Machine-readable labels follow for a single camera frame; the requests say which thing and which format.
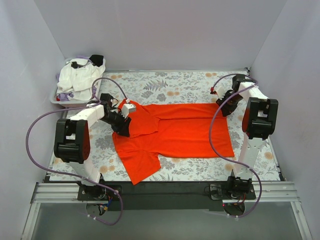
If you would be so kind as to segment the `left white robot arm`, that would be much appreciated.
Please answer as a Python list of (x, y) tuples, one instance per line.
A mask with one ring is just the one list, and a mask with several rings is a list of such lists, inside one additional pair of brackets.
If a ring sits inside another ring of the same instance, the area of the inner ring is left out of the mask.
[(84, 193), (95, 200), (106, 199), (108, 190), (96, 185), (104, 182), (102, 174), (89, 158), (91, 152), (90, 128), (98, 121), (109, 124), (112, 130), (123, 137), (129, 137), (130, 113), (136, 106), (126, 99), (121, 108), (113, 105), (114, 98), (108, 94), (101, 95), (101, 102), (86, 105), (71, 118), (61, 118), (56, 123), (54, 155), (78, 175), (78, 185)]

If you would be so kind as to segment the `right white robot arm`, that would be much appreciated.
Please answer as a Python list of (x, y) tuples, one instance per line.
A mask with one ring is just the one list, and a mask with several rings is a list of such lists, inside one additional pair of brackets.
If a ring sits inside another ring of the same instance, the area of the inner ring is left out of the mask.
[(268, 98), (258, 88), (258, 81), (245, 74), (231, 73), (231, 89), (213, 85), (211, 94), (218, 96), (216, 103), (224, 117), (233, 113), (241, 100), (246, 102), (242, 118), (243, 143), (235, 167), (227, 181), (225, 191), (232, 197), (255, 199), (252, 178), (260, 149), (275, 131), (279, 102)]

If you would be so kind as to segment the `orange t shirt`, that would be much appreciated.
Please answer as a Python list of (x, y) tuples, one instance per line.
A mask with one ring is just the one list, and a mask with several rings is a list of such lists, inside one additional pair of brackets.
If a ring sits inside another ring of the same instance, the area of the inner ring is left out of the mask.
[(115, 151), (133, 185), (161, 168), (158, 156), (170, 158), (234, 157), (227, 119), (216, 103), (134, 103), (130, 137), (112, 134)]

